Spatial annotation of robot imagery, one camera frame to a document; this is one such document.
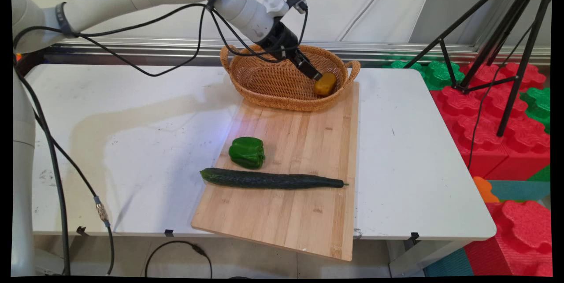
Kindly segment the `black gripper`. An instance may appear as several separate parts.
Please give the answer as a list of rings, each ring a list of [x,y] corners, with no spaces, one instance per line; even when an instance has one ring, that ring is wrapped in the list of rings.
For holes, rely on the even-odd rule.
[[[298,38],[289,30],[281,19],[274,19],[274,24],[258,46],[276,61],[290,60],[304,76],[318,81],[322,74],[314,67],[308,56],[297,48]]]

